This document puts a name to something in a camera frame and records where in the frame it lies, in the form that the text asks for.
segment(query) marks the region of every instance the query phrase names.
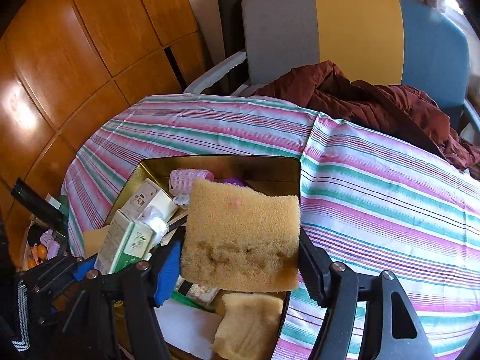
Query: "black pole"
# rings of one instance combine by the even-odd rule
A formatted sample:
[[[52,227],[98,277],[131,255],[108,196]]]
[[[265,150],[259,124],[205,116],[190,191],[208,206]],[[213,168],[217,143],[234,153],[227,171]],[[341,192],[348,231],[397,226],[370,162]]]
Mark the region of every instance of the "black pole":
[[[242,0],[218,0],[218,10],[222,24],[225,57],[228,58],[245,48]],[[229,80],[229,90],[232,93],[248,79],[247,62],[245,61],[232,69],[228,73],[227,78]]]
[[[33,215],[45,222],[53,230],[64,234],[63,214],[42,199],[22,179],[18,178],[10,194]]]

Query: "metal tray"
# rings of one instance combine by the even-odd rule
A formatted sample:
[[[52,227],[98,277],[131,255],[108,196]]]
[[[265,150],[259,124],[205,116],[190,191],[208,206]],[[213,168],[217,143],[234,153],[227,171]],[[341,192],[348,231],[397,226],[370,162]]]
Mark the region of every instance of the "metal tray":
[[[112,220],[116,210],[120,209],[140,184],[147,178],[153,180],[165,192],[169,192],[170,172],[175,169],[207,169],[215,176],[215,181],[225,179],[240,179],[254,190],[268,196],[295,195],[300,197],[301,164],[293,157],[274,157],[256,155],[188,155],[180,157],[151,158],[142,160],[134,169],[129,179],[115,200],[104,225]],[[290,292],[285,293],[283,311],[278,336],[285,321],[290,300]],[[125,342],[126,332],[118,332],[121,345],[129,349]],[[176,347],[168,345],[170,354],[179,360],[193,360],[197,357]]]

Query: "screw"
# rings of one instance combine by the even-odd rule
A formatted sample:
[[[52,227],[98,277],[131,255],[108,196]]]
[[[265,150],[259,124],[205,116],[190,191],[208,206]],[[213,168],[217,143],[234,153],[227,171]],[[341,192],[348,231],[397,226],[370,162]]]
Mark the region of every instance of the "screw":
[[[149,266],[148,261],[138,261],[138,263],[135,264],[135,268],[139,271],[146,271]]]
[[[100,272],[96,269],[90,269],[90,271],[88,271],[85,276],[87,277],[87,279],[95,279],[99,273]]]
[[[383,272],[382,272],[382,275],[383,275],[383,277],[384,277],[385,279],[387,279],[387,280],[393,280],[393,279],[395,279],[395,275],[394,275],[394,273],[391,272],[391,271],[383,271]]]
[[[346,269],[346,266],[344,263],[340,262],[340,261],[335,261],[333,264],[332,264],[332,268],[334,270],[336,270],[337,272],[343,272],[345,271]]]

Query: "paper box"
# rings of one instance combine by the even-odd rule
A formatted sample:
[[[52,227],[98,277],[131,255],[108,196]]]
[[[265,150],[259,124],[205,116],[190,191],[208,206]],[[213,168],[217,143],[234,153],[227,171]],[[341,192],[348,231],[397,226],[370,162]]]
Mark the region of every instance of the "paper box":
[[[94,268],[107,275],[143,260],[153,236],[154,231],[149,226],[116,211]]]
[[[178,208],[159,185],[147,178],[123,205],[121,211],[133,219],[138,219],[142,212],[151,206],[157,208],[163,214],[165,222],[168,222]]]

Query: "stained sponge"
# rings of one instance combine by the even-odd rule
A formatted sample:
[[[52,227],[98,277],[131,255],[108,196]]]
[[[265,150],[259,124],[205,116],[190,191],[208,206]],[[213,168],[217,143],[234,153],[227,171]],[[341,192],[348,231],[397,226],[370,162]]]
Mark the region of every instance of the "stained sponge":
[[[224,290],[293,290],[299,229],[296,196],[198,179],[190,193],[181,275]]]
[[[283,301],[266,294],[223,296],[225,317],[212,350],[227,360],[263,360],[272,356]]]

